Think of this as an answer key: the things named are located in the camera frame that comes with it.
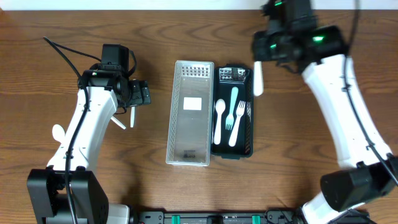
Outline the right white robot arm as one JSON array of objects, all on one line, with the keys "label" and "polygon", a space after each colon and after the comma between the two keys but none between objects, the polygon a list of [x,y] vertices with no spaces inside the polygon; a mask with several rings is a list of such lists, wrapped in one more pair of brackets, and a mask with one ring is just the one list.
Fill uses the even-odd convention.
[{"label": "right white robot arm", "polygon": [[296,62],[330,130],[339,170],[324,175],[321,191],[303,204],[296,223],[364,220],[358,207],[389,194],[397,185],[397,158],[369,114],[339,28],[290,29],[277,25],[254,34],[255,94],[263,92],[262,62]]}]

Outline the white plastic fork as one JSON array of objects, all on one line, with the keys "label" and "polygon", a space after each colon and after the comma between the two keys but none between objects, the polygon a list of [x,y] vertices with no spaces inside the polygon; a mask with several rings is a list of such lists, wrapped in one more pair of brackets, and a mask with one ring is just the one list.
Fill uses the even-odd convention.
[{"label": "white plastic fork", "polygon": [[238,104],[238,107],[236,109],[236,121],[234,123],[233,130],[231,132],[231,136],[230,136],[230,139],[229,139],[229,142],[228,142],[230,147],[235,147],[235,145],[236,145],[236,141],[237,141],[237,138],[238,138],[240,120],[241,120],[241,117],[244,114],[245,107],[246,107],[246,102],[245,101],[240,101],[239,104]]},{"label": "white plastic fork", "polygon": [[264,81],[262,72],[262,62],[254,62],[254,75],[253,75],[253,94],[254,96],[260,96],[264,92]]}]

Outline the white spoon crossing handle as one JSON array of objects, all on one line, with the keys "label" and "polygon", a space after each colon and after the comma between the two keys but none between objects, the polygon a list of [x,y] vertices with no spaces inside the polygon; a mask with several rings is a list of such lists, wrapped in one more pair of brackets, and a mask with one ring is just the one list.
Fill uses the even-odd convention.
[{"label": "white spoon crossing handle", "polygon": [[116,117],[112,116],[111,121],[117,124],[120,128],[126,129],[125,125],[123,125],[122,122],[120,122],[120,120],[118,120]]}]

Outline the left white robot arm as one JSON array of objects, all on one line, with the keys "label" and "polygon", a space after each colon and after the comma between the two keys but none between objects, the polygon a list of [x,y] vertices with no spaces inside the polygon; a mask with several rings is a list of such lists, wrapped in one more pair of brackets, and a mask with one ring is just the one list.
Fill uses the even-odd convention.
[{"label": "left white robot arm", "polygon": [[95,176],[117,94],[105,86],[80,90],[68,129],[53,127],[58,150],[45,169],[33,169],[27,178],[37,223],[137,223],[130,206],[109,202]]}]

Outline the pale green plastic fork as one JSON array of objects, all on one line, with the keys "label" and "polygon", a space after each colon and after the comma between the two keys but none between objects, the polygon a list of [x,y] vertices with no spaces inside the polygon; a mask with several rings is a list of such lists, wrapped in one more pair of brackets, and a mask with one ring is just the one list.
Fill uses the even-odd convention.
[{"label": "pale green plastic fork", "polygon": [[238,97],[239,89],[238,87],[234,86],[231,89],[231,96],[230,96],[230,104],[229,104],[229,113],[226,117],[226,130],[232,130],[234,124],[234,107],[236,104],[236,100]]}]

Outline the black plastic basket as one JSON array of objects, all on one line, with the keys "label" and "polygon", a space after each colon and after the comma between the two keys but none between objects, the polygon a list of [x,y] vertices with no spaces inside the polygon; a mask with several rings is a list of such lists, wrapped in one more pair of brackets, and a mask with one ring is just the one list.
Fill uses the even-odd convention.
[{"label": "black plastic basket", "polygon": [[[211,153],[223,159],[240,159],[251,157],[254,139],[254,96],[252,93],[253,70],[243,64],[227,64],[214,69],[213,103],[223,99],[226,108],[221,119],[221,142],[211,145]],[[234,113],[240,101],[246,102],[243,116],[240,120],[238,138],[235,147],[228,142],[232,130],[226,130],[226,117],[229,113],[229,104],[232,87],[238,87],[239,93],[234,107]]]}]

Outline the translucent white spoon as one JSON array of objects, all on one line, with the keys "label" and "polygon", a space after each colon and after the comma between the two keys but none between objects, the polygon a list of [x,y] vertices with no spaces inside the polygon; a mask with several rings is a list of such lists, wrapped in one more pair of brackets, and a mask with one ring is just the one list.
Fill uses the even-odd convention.
[{"label": "translucent white spoon", "polygon": [[133,128],[135,124],[136,107],[131,107],[130,127]]}]

